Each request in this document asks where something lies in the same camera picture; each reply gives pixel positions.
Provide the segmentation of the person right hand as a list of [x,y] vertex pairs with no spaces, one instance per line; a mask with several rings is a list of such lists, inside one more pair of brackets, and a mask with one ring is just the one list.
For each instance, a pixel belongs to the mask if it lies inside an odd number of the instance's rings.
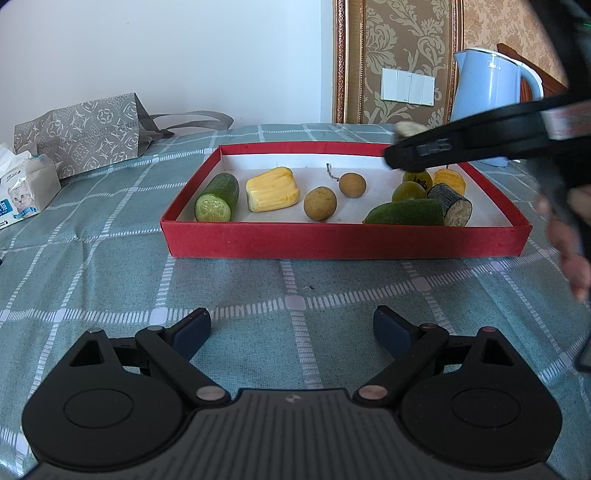
[[[590,186],[571,190],[568,202],[575,213],[590,222]],[[590,292],[590,262],[578,253],[578,235],[554,215],[549,200],[542,194],[536,200],[536,210],[549,219],[547,238],[560,255],[560,268],[568,281],[574,298],[582,303]]]

